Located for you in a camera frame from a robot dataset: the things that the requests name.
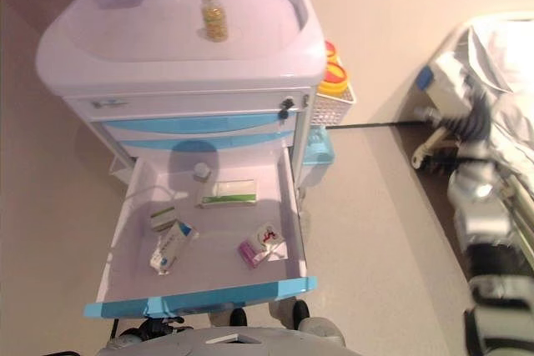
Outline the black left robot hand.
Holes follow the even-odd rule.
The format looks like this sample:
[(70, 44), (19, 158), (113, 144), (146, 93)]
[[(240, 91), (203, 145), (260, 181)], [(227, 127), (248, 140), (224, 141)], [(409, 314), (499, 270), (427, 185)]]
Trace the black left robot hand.
[(187, 329), (187, 327), (173, 326), (174, 321), (168, 321), (165, 318), (146, 318), (135, 330), (135, 334), (143, 341), (160, 338), (172, 333), (178, 333)]

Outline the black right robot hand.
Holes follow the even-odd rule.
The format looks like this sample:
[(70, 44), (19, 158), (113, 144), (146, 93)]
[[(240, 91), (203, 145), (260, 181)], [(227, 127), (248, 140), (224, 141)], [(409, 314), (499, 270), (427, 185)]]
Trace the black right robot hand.
[(459, 142), (456, 150), (439, 151), (437, 160), (445, 165), (460, 163), (494, 163), (489, 149), (491, 136), (491, 110), (484, 93), (475, 94), (471, 111), (464, 116), (445, 116), (436, 124), (444, 128)]

